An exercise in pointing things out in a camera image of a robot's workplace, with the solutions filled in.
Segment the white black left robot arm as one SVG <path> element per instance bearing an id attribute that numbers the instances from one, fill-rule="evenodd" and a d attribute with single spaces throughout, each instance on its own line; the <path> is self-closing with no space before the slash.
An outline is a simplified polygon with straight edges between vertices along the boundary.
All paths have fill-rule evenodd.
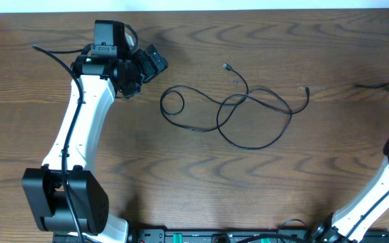
<path id="1" fill-rule="evenodd" d="M 94 41 L 66 66 L 71 93 L 57 138 L 39 168 L 28 168 L 22 187 L 37 227 L 56 242 L 127 242 L 129 225 L 109 210 L 95 177 L 97 147 L 109 108 L 129 99 L 168 66 L 157 48 L 138 47 L 128 24 L 95 22 Z"/>

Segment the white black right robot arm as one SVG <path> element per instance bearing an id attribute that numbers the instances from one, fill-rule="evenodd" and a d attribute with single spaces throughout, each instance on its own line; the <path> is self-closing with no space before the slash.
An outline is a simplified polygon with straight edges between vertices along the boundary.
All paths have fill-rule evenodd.
<path id="1" fill-rule="evenodd" d="M 360 242 L 389 208 L 389 139 L 378 172 L 345 207 L 332 213 L 311 233 L 312 242 Z"/>

